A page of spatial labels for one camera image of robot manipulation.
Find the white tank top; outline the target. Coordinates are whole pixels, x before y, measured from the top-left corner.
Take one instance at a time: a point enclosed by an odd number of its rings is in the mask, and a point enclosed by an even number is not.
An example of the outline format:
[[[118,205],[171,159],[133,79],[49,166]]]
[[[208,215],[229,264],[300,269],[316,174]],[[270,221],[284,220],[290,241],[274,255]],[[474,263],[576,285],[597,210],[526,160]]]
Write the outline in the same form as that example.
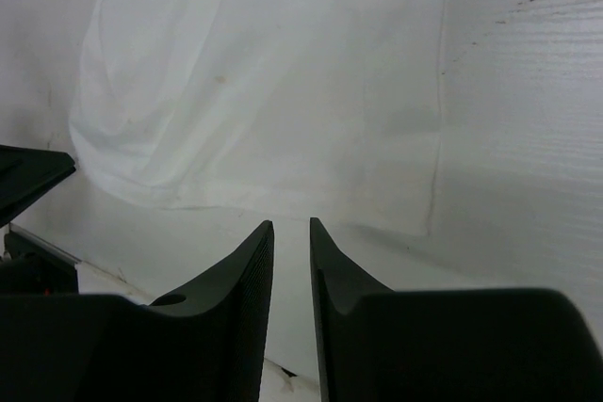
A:
[[[424,234],[445,0],[96,0],[70,132],[105,192]]]

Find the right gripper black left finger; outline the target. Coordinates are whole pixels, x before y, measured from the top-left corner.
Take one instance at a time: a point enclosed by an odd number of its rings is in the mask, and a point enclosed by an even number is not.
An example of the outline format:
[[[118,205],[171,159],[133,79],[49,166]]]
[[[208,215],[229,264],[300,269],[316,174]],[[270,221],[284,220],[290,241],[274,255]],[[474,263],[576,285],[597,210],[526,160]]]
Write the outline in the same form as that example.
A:
[[[274,230],[148,305],[59,292],[43,249],[1,266],[5,401],[255,401],[272,287]]]

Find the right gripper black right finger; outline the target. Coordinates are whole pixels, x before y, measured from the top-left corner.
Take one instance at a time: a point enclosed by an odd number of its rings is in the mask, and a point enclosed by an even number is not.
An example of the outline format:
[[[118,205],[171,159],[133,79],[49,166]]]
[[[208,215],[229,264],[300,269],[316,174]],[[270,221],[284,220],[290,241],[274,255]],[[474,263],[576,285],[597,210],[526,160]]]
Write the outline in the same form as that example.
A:
[[[397,292],[310,221],[325,401],[598,401],[602,356],[576,306],[541,288]]]

